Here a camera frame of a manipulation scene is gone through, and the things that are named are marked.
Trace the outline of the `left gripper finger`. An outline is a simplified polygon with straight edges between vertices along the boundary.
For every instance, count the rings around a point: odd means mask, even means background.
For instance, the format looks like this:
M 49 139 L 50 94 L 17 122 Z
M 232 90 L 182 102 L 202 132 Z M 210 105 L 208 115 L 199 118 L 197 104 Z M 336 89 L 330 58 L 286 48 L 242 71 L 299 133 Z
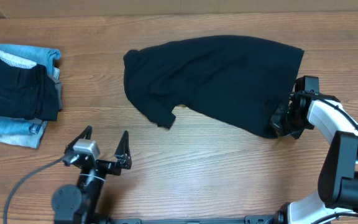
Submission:
M 75 145 L 75 143 L 80 139 L 90 140 L 92 131 L 93 131 L 93 128 L 90 125 L 88 125 L 76 138 L 74 138 L 74 140 L 72 140 L 72 142 L 70 142 L 67 145 L 67 148 L 71 149 Z
M 114 156 L 117 164 L 121 169 L 131 169 L 132 159 L 129 149 L 129 132 L 124 131 L 121 140 L 117 146 Z

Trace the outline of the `black t-shirt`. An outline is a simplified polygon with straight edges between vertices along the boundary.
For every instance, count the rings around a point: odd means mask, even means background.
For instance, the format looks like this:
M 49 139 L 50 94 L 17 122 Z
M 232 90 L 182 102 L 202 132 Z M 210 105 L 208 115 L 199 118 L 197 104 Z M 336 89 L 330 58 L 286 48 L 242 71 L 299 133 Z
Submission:
M 274 139 L 270 117 L 289 101 L 304 51 L 242 35 L 215 35 L 128 51 L 127 99 L 157 126 L 171 128 L 173 109 L 189 109 Z

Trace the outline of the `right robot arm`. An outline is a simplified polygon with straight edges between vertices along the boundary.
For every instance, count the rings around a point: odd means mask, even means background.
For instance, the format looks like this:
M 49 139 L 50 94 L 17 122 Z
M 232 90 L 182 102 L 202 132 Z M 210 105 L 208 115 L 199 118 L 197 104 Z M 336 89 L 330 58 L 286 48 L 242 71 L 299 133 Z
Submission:
M 334 96 L 298 91 L 272 117 L 279 134 L 300 137 L 317 128 L 329 143 L 318 188 L 302 200 L 284 204 L 269 223 L 330 223 L 358 218 L 358 122 Z

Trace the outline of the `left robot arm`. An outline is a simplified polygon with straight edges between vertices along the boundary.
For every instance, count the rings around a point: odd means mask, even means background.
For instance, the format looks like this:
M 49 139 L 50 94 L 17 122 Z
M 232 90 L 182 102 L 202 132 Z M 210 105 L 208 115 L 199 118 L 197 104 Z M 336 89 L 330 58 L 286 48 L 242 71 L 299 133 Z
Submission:
M 96 141 L 91 139 L 92 127 L 87 126 L 65 149 L 62 162 L 81 170 L 77 183 L 58 188 L 52 196 L 54 223 L 103 224 L 112 223 L 111 217 L 96 212 L 98 200 L 107 175 L 120 176 L 123 169 L 130 169 L 132 159 L 129 133 L 124 131 L 114 153 L 116 161 L 99 158 Z

